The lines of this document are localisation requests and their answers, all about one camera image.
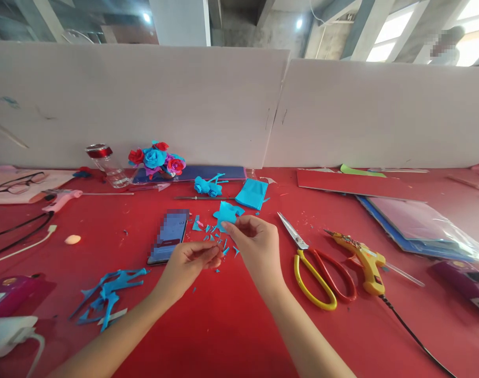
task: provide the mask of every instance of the white partition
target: white partition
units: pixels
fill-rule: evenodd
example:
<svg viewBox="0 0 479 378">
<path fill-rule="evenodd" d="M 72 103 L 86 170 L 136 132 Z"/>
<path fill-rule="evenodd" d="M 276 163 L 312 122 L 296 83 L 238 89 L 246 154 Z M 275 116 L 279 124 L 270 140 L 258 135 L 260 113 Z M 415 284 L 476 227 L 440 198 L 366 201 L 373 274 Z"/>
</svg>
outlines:
<svg viewBox="0 0 479 378">
<path fill-rule="evenodd" d="M 90 165 L 108 143 L 127 166 L 153 139 L 190 164 L 259 168 L 288 50 L 0 42 L 0 164 Z M 17 101 L 19 108 L 3 100 Z"/>
<path fill-rule="evenodd" d="M 479 67 L 293 59 L 264 166 L 479 163 Z"/>
</svg>

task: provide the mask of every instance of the scissors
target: scissors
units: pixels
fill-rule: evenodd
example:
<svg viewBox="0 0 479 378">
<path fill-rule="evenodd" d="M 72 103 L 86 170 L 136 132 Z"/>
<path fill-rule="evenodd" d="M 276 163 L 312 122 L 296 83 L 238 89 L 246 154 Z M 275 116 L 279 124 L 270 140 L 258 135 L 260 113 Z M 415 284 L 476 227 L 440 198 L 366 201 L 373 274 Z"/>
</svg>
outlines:
<svg viewBox="0 0 479 378">
<path fill-rule="evenodd" d="M 295 243 L 299 247 L 298 250 L 297 250 L 297 254 L 295 255 L 294 272 L 295 272 L 295 277 L 297 279 L 297 283 L 299 284 L 299 287 L 301 288 L 302 292 L 309 298 L 309 300 L 311 302 L 313 302 L 315 305 L 317 305 L 318 307 L 320 307 L 321 309 L 327 310 L 327 311 L 333 311 L 337 307 L 337 299 L 335 298 L 334 292 L 345 303 L 349 303 L 349 302 L 355 300 L 356 299 L 355 283 L 353 282 L 353 279 L 349 275 L 346 268 L 343 265 L 341 265 L 339 262 L 334 260 L 332 257 L 330 257 L 329 255 L 326 255 L 326 254 L 318 251 L 317 249 L 314 249 L 314 248 L 310 247 L 308 244 L 306 244 L 304 242 L 304 240 L 302 240 L 300 235 L 297 233 L 295 228 L 293 228 L 293 226 L 290 224 L 290 222 L 288 222 L 288 220 L 286 220 L 286 218 L 283 216 L 283 214 L 278 212 L 278 215 L 280 216 L 281 221 L 283 222 L 286 229 L 288 230 L 288 232 L 292 236 L 293 240 L 295 241 Z M 317 263 L 320 267 L 320 270 L 323 272 L 323 276 L 325 277 L 326 281 L 322 278 L 320 273 L 318 273 L 318 271 L 311 265 L 311 263 L 305 258 L 305 256 L 304 256 L 305 251 L 311 253 L 314 256 L 314 258 L 316 259 L 316 261 L 317 261 Z M 337 286 L 335 285 L 334 280 L 330 276 L 330 273 L 328 272 L 327 268 L 325 267 L 325 264 L 323 263 L 322 257 L 325 260 L 327 260 L 329 263 L 334 265 L 337 268 L 337 270 L 339 270 L 341 272 L 342 276 L 344 277 L 344 279 L 346 281 L 346 286 L 349 287 L 349 291 L 351 292 L 351 294 L 349 296 L 344 295 L 337 288 Z M 316 297 L 314 297 L 314 295 L 312 295 L 309 292 L 309 290 L 306 288 L 306 286 L 302 282 L 301 273 L 300 273 L 300 270 L 299 270 L 299 261 L 300 260 L 302 260 L 304 265 L 310 270 L 310 272 L 318 280 L 320 285 L 323 287 L 325 292 L 328 294 L 328 296 L 330 297 L 330 303 L 324 303 L 324 302 L 321 302 L 320 300 L 316 299 Z"/>
</svg>

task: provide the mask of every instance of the charger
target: charger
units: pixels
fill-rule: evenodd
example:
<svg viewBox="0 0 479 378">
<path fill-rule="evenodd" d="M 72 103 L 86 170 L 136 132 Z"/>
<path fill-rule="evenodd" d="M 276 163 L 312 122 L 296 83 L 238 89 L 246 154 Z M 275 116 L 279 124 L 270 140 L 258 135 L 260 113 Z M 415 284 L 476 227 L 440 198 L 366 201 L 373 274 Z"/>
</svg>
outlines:
<svg viewBox="0 0 479 378">
<path fill-rule="evenodd" d="M 22 344 L 29 338 L 38 340 L 40 344 L 26 378 L 33 374 L 45 348 L 44 337 L 35 333 L 33 327 L 37 320 L 38 318 L 34 316 L 0 318 L 0 358 L 9 354 L 17 344 Z"/>
</svg>

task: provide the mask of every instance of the black cable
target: black cable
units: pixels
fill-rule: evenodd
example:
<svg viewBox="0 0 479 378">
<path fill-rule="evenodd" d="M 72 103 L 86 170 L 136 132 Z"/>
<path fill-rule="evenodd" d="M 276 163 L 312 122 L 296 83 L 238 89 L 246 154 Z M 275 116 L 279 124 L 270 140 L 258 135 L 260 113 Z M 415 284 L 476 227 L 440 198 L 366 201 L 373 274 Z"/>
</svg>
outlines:
<svg viewBox="0 0 479 378">
<path fill-rule="evenodd" d="M 388 299 L 386 299 L 386 297 L 384 295 L 380 295 L 379 298 L 382 299 L 382 301 L 384 303 L 386 303 L 386 305 L 390 308 L 390 310 L 393 311 L 393 313 L 395 314 L 395 316 L 397 317 L 397 319 L 400 321 L 400 323 L 402 323 L 402 325 L 404 326 L 404 328 L 407 330 L 407 332 L 409 332 L 409 334 L 412 336 L 412 338 L 416 341 L 416 343 L 418 343 L 418 345 L 427 353 L 428 357 L 430 357 L 430 359 L 435 362 L 435 364 L 440 367 L 444 373 L 446 373 L 448 376 L 450 376 L 451 378 L 456 378 L 456 376 L 451 373 L 444 365 L 442 365 L 429 351 L 428 349 L 426 349 L 424 347 L 424 345 L 421 343 L 421 341 L 419 341 L 419 339 L 416 337 L 416 335 L 414 334 L 414 332 L 412 332 L 410 330 L 410 328 L 407 326 L 407 324 L 405 324 L 405 322 L 402 320 L 402 318 L 400 317 L 400 315 L 398 315 L 398 313 L 395 311 L 395 309 L 393 308 L 393 305 L 390 303 L 390 301 Z"/>
<path fill-rule="evenodd" d="M 1 231 L 1 232 L 0 232 L 0 235 L 7 234 L 7 233 L 9 233 L 10 231 L 16 230 L 16 229 L 18 229 L 18 228 L 20 228 L 20 227 L 23 227 L 23 226 L 26 226 L 27 224 L 29 224 L 29 223 L 31 223 L 31 222 L 34 222 L 34 221 L 36 221 L 37 219 L 40 219 L 40 218 L 42 218 L 42 217 L 45 216 L 45 215 L 47 215 L 47 213 L 40 214 L 40 215 L 38 215 L 37 217 L 34 217 L 33 219 L 27 220 L 27 221 L 25 221 L 24 223 L 21 223 L 21 224 L 18 225 L 18 226 L 12 227 L 11 229 L 8 229 L 8 230 L 5 230 L 5 231 Z"/>
<path fill-rule="evenodd" d="M 5 248 L 0 249 L 0 253 L 5 252 L 6 250 L 12 248 L 13 246 L 25 241 L 28 237 L 33 236 L 38 231 L 40 231 L 42 228 L 44 228 L 50 222 L 52 217 L 54 216 L 54 212 L 43 213 L 42 215 L 40 215 L 40 217 L 42 217 L 43 215 L 47 215 L 48 218 L 45 220 L 45 222 L 42 223 L 42 225 L 40 225 L 36 230 L 30 232 L 28 235 L 26 235 L 26 236 L 22 237 L 21 239 L 17 240 L 16 242 L 13 242 L 9 246 L 6 246 Z"/>
</svg>

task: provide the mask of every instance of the green paper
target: green paper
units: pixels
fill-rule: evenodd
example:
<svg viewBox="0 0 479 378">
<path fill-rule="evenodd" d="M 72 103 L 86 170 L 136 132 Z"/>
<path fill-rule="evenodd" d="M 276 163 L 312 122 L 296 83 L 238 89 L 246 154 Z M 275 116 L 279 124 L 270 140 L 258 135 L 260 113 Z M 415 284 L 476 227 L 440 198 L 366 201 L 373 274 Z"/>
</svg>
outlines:
<svg viewBox="0 0 479 378">
<path fill-rule="evenodd" d="M 361 175 L 361 176 L 386 177 L 385 175 L 383 175 L 382 173 L 379 173 L 379 172 L 369 172 L 369 171 L 356 170 L 356 169 L 348 167 L 346 164 L 343 164 L 343 165 L 340 166 L 340 171 L 342 173 L 346 173 L 346 174 L 357 174 L 357 175 Z"/>
</svg>

